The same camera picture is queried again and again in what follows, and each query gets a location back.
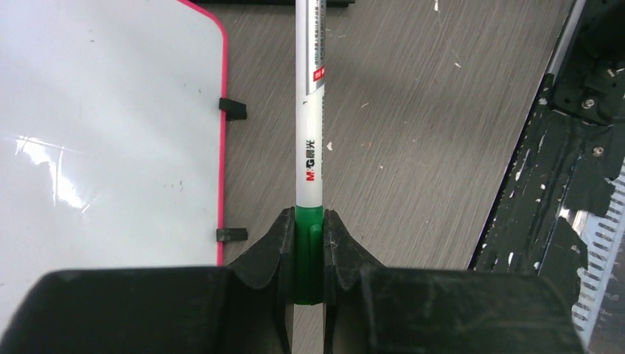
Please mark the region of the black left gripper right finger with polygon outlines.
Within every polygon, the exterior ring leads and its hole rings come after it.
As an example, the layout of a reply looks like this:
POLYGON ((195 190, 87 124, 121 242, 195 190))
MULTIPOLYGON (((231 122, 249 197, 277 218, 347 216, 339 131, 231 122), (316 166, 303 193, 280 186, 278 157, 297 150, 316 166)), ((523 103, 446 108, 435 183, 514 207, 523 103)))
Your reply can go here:
POLYGON ((583 353, 534 275, 384 266, 324 213, 325 353, 583 353))

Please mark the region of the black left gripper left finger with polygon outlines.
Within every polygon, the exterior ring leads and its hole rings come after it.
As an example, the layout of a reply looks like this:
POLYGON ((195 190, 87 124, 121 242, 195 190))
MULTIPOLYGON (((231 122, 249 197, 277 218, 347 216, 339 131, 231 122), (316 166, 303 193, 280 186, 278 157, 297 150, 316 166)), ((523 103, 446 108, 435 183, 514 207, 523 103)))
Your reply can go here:
POLYGON ((225 266, 55 271, 27 293, 3 353, 289 353, 294 211, 225 266))

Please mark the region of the green marker cap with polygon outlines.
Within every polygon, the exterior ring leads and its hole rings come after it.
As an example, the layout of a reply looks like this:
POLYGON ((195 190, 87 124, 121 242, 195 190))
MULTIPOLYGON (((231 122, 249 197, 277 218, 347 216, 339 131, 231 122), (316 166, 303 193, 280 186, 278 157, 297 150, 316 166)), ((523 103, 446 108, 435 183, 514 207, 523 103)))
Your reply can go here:
POLYGON ((323 207, 295 207, 293 301, 317 305, 323 300, 323 207))

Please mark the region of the pink-framed whiteboard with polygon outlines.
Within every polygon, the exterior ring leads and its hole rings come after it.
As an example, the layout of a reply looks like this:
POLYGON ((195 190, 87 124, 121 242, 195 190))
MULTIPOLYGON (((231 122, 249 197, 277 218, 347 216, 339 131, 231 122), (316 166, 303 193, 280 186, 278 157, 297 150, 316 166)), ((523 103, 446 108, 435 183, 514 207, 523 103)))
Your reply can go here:
POLYGON ((223 261, 228 36, 189 1, 1 3, 1 328, 51 271, 223 261))

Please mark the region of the white marker pen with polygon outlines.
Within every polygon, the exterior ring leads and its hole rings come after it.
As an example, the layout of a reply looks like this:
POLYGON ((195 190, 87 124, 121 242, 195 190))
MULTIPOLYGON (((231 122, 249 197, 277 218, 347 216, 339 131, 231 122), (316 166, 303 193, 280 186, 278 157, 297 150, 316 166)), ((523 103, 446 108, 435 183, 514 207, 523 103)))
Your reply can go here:
POLYGON ((323 201, 323 122, 327 3, 296 2, 296 205, 323 201))

